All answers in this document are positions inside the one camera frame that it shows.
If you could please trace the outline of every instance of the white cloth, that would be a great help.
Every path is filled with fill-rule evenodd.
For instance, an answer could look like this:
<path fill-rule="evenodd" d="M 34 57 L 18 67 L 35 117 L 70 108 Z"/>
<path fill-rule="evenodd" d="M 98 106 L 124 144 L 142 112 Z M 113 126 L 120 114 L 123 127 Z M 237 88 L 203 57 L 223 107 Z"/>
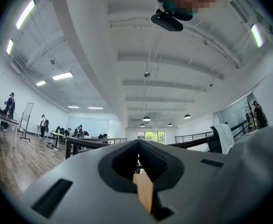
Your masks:
<path fill-rule="evenodd" d="M 227 124 L 219 124 L 214 126 L 219 134 L 222 153 L 227 154 L 234 145 L 234 138 L 230 127 Z"/>
<path fill-rule="evenodd" d="M 43 118 L 41 119 L 41 126 L 45 126 L 45 121 L 46 121 L 46 118 L 43 117 Z"/>

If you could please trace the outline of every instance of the wooden floor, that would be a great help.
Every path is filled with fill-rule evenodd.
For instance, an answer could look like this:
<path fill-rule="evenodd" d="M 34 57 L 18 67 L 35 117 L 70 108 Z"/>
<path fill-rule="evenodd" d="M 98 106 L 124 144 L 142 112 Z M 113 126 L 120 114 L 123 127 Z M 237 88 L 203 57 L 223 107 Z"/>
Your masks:
<path fill-rule="evenodd" d="M 66 147 L 59 150 L 45 147 L 36 135 L 27 134 L 29 140 L 20 140 L 17 132 L 16 148 L 12 141 L 14 132 L 9 127 L 7 133 L 0 130 L 0 186 L 12 196 L 19 198 L 37 178 L 47 173 L 65 160 Z"/>

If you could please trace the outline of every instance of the ceiling light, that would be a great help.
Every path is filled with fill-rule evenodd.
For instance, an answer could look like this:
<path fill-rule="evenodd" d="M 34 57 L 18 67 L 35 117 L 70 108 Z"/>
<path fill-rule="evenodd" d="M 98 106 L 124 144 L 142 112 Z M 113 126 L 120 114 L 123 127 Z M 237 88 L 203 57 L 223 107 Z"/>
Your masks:
<path fill-rule="evenodd" d="M 143 118 L 143 121 L 150 121 L 151 119 L 150 119 L 150 117 L 149 116 L 145 116 L 144 118 Z"/>
<path fill-rule="evenodd" d="M 103 110 L 103 107 L 88 107 L 88 109 Z"/>
<path fill-rule="evenodd" d="M 24 9 L 23 13 L 21 14 L 20 18 L 18 19 L 18 22 L 16 23 L 16 26 L 17 26 L 18 29 L 20 29 L 23 21 L 28 16 L 28 14 L 30 13 L 30 11 L 33 9 L 34 6 L 35 6 L 35 2 L 34 2 L 34 0 L 32 0 L 28 4 L 28 6 Z"/>
<path fill-rule="evenodd" d="M 64 78 L 68 78 L 68 77 L 72 77 L 73 74 L 71 72 L 65 73 L 65 74 L 61 74 L 58 76 L 53 77 L 54 80 L 60 80 L 60 79 L 64 79 Z"/>
<path fill-rule="evenodd" d="M 37 85 L 37 86 L 40 86 L 40 85 L 43 85 L 43 84 L 46 84 L 46 82 L 45 82 L 45 81 L 40 81 L 40 82 L 37 83 L 36 85 Z"/>
<path fill-rule="evenodd" d="M 7 46 L 7 53 L 8 53 L 8 54 L 10 54 L 11 49 L 12 49 L 12 46 L 13 46 L 13 41 L 10 39 L 9 44 L 8 44 L 8 46 Z"/>
<path fill-rule="evenodd" d="M 258 47 L 261 47 L 263 45 L 263 40 L 256 24 L 251 27 L 251 31 L 253 32 Z"/>

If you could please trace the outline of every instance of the black slot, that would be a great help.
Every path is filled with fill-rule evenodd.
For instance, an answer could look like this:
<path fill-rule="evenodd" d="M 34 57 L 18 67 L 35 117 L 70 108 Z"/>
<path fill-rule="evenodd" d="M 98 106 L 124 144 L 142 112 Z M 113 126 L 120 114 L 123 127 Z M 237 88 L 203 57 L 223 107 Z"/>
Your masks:
<path fill-rule="evenodd" d="M 201 162 L 218 168 L 221 168 L 224 165 L 224 162 L 212 159 L 202 159 Z"/>
<path fill-rule="evenodd" d="M 60 179 L 58 180 L 33 206 L 32 209 L 49 218 L 54 209 L 58 206 L 64 195 L 71 187 L 73 182 Z"/>

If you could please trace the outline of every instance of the wooden block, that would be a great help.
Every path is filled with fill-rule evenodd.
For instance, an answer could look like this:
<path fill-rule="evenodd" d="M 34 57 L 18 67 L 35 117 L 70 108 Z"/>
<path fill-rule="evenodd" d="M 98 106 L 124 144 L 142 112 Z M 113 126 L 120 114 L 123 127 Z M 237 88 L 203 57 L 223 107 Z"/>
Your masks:
<path fill-rule="evenodd" d="M 151 212 L 153 183 L 147 174 L 134 174 L 133 183 L 137 185 L 137 196 L 148 213 Z"/>

